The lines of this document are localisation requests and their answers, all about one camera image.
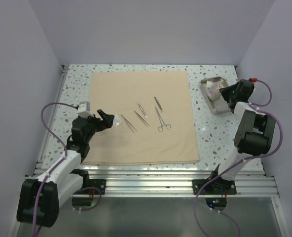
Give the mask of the stainless steel tray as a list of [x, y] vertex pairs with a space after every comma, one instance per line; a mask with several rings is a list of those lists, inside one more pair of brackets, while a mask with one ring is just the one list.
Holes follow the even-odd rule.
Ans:
[[213, 115], [227, 114], [230, 112], [227, 102], [220, 93], [220, 89], [228, 86], [224, 77], [214, 77], [200, 81], [200, 89], [203, 97]]

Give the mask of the purple printed packet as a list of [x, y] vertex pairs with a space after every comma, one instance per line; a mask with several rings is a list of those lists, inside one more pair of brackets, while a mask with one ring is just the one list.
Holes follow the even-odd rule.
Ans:
[[220, 81], [211, 82], [207, 81], [206, 83], [206, 94], [212, 101], [219, 98], [220, 92], [219, 90], [223, 88], [223, 85]]

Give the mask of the serrated steel forceps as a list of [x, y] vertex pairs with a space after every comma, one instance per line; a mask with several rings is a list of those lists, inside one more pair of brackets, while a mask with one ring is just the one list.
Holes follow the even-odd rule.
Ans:
[[129, 129], [133, 133], [137, 132], [136, 128], [132, 125], [132, 123], [127, 118], [125, 118], [122, 114], [120, 116], [124, 119], [125, 123], [127, 124], [127, 126], [129, 127]]

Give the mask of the pointed straight steel tweezers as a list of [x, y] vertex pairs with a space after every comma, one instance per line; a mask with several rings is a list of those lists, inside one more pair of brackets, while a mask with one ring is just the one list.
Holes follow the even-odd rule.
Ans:
[[142, 121], [142, 123], [143, 123], [146, 127], [150, 127], [150, 125], [147, 123], [147, 121], [146, 121], [141, 115], [139, 115], [138, 112], [134, 111], [134, 113], [138, 116], [138, 118]]

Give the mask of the curved tip steel tweezers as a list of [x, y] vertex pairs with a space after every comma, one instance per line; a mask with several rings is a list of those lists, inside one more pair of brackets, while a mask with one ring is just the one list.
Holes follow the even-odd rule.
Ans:
[[145, 117], [146, 119], [148, 119], [148, 116], [147, 116], [147, 114], [146, 114], [144, 108], [142, 107], [142, 105], [141, 105], [140, 103], [137, 103], [137, 105], [139, 106], [139, 108], [140, 108], [142, 114], [144, 115], [144, 117]]

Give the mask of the beige cloth wrap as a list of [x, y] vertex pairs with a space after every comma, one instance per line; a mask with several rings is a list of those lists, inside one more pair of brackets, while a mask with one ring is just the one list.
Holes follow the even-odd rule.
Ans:
[[142, 165], [200, 161], [187, 74], [94, 73], [91, 111], [115, 115], [117, 125], [96, 133], [86, 165]]

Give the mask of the steel hemostat clamp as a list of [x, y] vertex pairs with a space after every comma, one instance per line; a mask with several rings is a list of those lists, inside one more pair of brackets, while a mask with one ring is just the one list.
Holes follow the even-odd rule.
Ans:
[[167, 130], [170, 130], [172, 127], [170, 124], [166, 124], [163, 120], [163, 118], [160, 115], [160, 112], [158, 111], [158, 109], [155, 107], [159, 122], [160, 122], [160, 126], [158, 126], [158, 131], [159, 132], [163, 132], [164, 128], [166, 128]]

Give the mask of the clear small plastic packet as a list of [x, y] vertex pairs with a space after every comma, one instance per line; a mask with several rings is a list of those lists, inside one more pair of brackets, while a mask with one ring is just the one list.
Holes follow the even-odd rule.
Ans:
[[114, 115], [114, 119], [113, 119], [113, 125], [114, 125], [115, 127], [118, 127], [118, 126], [120, 126], [121, 124], [122, 124], [122, 120], [121, 120], [120, 116], [119, 116], [118, 114], [115, 114], [115, 115]]

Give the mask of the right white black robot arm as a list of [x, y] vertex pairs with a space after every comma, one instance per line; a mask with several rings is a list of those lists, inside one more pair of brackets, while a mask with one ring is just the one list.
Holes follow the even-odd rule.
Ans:
[[234, 181], [250, 160], [268, 154], [271, 149], [276, 121], [272, 115], [261, 112], [259, 104], [249, 102], [257, 82], [267, 86], [271, 100], [272, 91], [268, 84], [257, 78], [241, 79], [236, 84], [219, 90], [230, 111], [240, 118], [240, 123], [232, 153], [209, 177], [208, 188], [214, 194], [219, 194], [225, 189], [225, 185]]

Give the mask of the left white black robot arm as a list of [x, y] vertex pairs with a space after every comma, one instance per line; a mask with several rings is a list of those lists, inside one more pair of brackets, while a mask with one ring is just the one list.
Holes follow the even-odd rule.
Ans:
[[98, 117], [78, 116], [72, 121], [71, 134], [64, 144], [64, 152], [43, 174], [26, 179], [21, 187], [16, 219], [33, 227], [52, 227], [60, 208], [73, 194], [101, 195], [91, 185], [89, 173], [79, 169], [89, 153], [93, 135], [113, 126], [114, 115], [97, 110]]

